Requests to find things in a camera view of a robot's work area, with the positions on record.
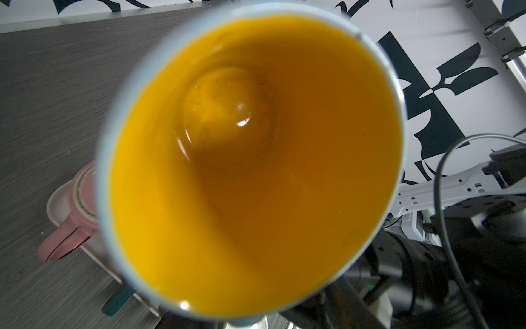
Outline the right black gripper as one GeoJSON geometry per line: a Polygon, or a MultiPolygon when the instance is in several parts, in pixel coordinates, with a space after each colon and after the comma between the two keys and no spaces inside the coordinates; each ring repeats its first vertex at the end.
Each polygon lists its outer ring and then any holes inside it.
{"type": "MultiPolygon", "coordinates": [[[[453,253],[490,328],[525,327],[525,239],[466,220],[453,253]]],[[[442,248],[382,230],[347,272],[283,316],[298,328],[476,328],[442,248]]]]}

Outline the blue butterfly mug yellow inside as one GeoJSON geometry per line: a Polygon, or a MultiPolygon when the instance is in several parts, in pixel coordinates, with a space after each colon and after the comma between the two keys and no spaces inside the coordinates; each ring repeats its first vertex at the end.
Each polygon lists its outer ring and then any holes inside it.
{"type": "Polygon", "coordinates": [[[291,308],[382,227],[407,110],[386,52],[298,1],[216,5],[165,36],[101,130],[95,199],[134,289],[199,320],[291,308]]]}

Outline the dark green mug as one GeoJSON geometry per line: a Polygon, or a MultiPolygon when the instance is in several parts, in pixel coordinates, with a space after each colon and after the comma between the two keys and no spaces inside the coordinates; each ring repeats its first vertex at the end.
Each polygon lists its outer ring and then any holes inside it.
{"type": "Polygon", "coordinates": [[[134,287],[123,283],[102,306],[102,313],[108,317],[114,316],[135,293],[134,287]]]}

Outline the pink ghost print mug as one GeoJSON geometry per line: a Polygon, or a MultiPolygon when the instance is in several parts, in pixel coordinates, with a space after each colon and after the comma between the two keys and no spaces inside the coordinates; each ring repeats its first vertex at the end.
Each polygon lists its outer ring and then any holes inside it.
{"type": "Polygon", "coordinates": [[[56,262],[73,252],[98,232],[95,207],[95,163],[79,170],[67,192],[69,212],[66,219],[37,249],[45,262],[56,262]]]}

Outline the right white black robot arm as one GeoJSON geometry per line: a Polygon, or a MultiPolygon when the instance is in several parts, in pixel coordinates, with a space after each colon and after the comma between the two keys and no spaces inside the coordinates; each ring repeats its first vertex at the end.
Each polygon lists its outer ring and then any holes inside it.
{"type": "MultiPolygon", "coordinates": [[[[447,236],[491,328],[525,327],[525,148],[441,180],[447,236]]],[[[434,184],[399,189],[386,225],[344,276],[284,312],[289,328],[475,328],[431,214],[434,184]]]]}

